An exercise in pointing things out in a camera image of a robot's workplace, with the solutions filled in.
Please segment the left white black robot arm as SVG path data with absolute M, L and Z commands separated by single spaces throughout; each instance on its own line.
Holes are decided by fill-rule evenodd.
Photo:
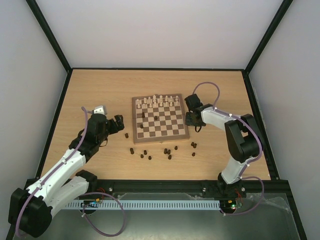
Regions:
M 61 159 L 40 179 L 26 187 L 17 188 L 10 196 L 8 222 L 14 233 L 22 238 L 40 237 L 54 216 L 73 199 L 92 195 L 97 177 L 85 170 L 72 176 L 98 151 L 108 136 L 125 128 L 122 115 L 107 119 L 104 113 L 85 117 L 85 126 L 78 132 Z

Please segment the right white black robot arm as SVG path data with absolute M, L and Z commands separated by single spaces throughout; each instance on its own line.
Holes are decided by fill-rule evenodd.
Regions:
M 242 116 L 224 112 L 212 104 L 203 104 L 196 94 L 184 99 L 188 112 L 187 126 L 199 132 L 206 125 L 215 126 L 225 132 L 230 159 L 219 173 L 216 191 L 226 197 L 241 190 L 243 173 L 252 162 L 261 158 L 264 140 L 255 118 L 251 114 Z

